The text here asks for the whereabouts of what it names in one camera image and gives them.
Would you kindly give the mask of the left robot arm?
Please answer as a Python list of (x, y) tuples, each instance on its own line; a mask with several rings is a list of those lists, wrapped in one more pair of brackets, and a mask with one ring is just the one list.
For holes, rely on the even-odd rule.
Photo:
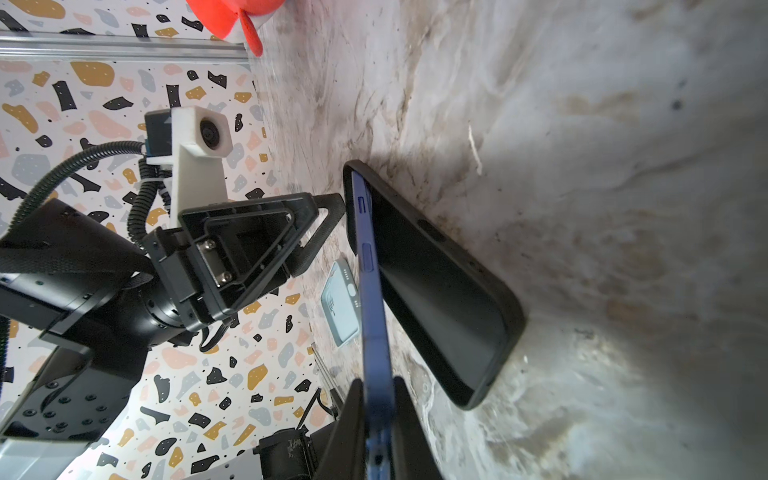
[(345, 211), (339, 194), (218, 204), (137, 243), (58, 200), (25, 217), (1, 242), (1, 316), (54, 349), (1, 424), (2, 477), (58, 477), (118, 418), (153, 347), (212, 349), (308, 269)]

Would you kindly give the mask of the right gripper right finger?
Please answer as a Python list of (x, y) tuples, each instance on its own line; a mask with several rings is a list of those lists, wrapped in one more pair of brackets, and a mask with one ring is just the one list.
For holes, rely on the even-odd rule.
[(402, 377), (394, 378), (396, 412), (392, 424), (392, 473), (397, 480), (442, 480)]

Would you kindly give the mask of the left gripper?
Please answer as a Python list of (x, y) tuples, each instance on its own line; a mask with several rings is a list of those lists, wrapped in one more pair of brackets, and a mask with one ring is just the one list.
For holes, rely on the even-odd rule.
[(238, 311), (308, 270), (345, 213), (341, 194), (306, 192), (184, 210), (182, 229), (140, 241), (162, 285), (154, 305), (185, 330), (179, 336), (211, 336), (212, 326), (224, 336)]

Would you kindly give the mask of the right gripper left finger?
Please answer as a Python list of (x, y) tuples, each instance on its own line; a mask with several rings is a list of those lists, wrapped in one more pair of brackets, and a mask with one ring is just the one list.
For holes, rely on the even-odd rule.
[(363, 381), (355, 379), (316, 470), (314, 480), (361, 480), (366, 474)]

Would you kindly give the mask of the blue smartphone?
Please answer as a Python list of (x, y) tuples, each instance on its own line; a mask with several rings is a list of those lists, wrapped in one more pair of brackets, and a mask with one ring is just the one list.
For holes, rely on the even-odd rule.
[(351, 180), (363, 337), (367, 477), (385, 480), (394, 477), (391, 440), (395, 415), (395, 386), (375, 245), (373, 205), (364, 178), (354, 172)]

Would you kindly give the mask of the black phone case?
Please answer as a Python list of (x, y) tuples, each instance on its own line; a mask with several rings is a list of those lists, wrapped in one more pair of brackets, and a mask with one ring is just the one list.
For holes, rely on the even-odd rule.
[(507, 285), (432, 224), (371, 167), (343, 167), (347, 237), (357, 256), (351, 175), (368, 185), (384, 309), (389, 308), (451, 402), (477, 407), (525, 325)]

